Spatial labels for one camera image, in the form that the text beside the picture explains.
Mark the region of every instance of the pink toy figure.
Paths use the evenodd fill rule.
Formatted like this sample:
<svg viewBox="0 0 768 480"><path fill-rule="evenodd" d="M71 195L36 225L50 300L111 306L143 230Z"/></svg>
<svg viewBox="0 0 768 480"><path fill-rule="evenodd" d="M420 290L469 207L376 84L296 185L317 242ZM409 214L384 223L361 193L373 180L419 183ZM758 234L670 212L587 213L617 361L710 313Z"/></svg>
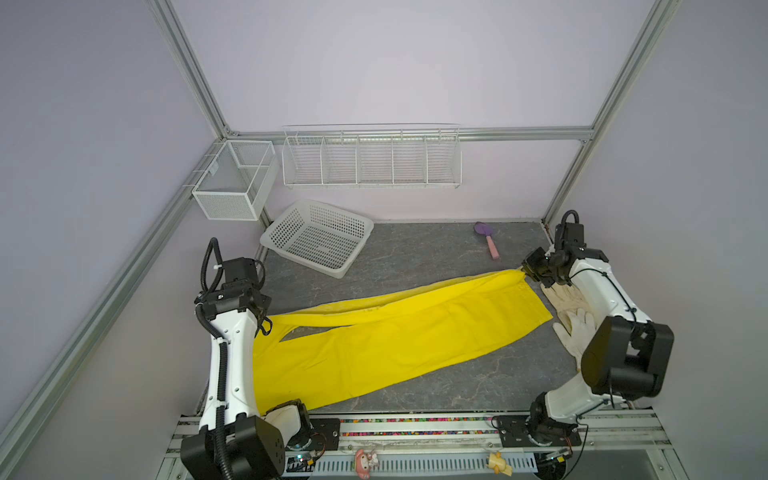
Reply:
<svg viewBox="0 0 768 480"><path fill-rule="evenodd" d="M368 455L360 449L355 454L355 471L357 472L357 476L359 476L362 480L368 480L371 478L371 474L369 473L369 470L371 468L370 462L368 461Z"/></svg>

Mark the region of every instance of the white plastic basket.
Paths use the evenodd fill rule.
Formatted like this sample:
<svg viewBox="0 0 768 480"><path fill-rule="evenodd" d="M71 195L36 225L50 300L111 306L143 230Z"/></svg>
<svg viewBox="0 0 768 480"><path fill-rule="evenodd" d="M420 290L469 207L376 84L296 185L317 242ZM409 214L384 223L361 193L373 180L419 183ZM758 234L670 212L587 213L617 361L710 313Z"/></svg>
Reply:
<svg viewBox="0 0 768 480"><path fill-rule="evenodd" d="M195 184L211 220L259 220L280 170L271 141L225 141Z"/></svg>
<svg viewBox="0 0 768 480"><path fill-rule="evenodd" d="M260 242L281 257L334 278L344 276L373 230L373 221L312 200L298 200Z"/></svg>

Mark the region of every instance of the white glove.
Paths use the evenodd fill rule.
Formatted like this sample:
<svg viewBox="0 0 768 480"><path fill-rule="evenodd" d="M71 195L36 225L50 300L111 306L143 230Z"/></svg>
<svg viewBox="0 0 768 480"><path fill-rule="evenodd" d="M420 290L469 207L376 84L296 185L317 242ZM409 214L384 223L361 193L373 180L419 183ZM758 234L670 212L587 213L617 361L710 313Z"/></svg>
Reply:
<svg viewBox="0 0 768 480"><path fill-rule="evenodd" d="M546 295L549 303L552 304L558 312L558 318L565 326L568 333L571 332L571 321L566 314L566 310L578 310L583 308L589 310L589 303L581 295L581 291L575 286L554 284L547 288L541 285L541 291Z"/></svg>
<svg viewBox="0 0 768 480"><path fill-rule="evenodd" d="M585 312L584 309L580 308L576 313L569 310L566 313L571 320L571 335L568 335L568 331L560 323L553 323L552 328L568 353L576 359L576 370L580 372L581 356L597 331L597 327L592 314Z"/></svg>

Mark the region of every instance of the yellow pants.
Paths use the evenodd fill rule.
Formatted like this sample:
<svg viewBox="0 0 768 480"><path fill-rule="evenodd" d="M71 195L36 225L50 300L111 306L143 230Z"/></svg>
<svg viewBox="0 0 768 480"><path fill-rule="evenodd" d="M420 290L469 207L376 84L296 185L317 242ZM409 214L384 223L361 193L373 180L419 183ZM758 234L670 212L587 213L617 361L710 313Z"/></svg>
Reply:
<svg viewBox="0 0 768 480"><path fill-rule="evenodd" d="M271 316L253 345L257 405L316 409L506 346L552 318L524 278L504 270ZM341 328L280 342L298 326Z"/></svg>

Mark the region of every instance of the purple toy shovel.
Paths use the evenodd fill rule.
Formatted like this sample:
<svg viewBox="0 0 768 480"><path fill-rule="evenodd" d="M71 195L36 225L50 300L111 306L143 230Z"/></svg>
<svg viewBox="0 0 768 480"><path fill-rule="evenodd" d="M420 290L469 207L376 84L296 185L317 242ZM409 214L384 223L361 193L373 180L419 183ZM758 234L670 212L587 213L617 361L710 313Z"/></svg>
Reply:
<svg viewBox="0 0 768 480"><path fill-rule="evenodd" d="M491 226L482 222L475 223L475 232L480 233L481 235L485 235L485 239L488 241L488 250L491 251L491 258L493 260L498 260L501 258L498 255L498 250L496 250L496 245L491 239L491 235L493 234L493 229Z"/></svg>

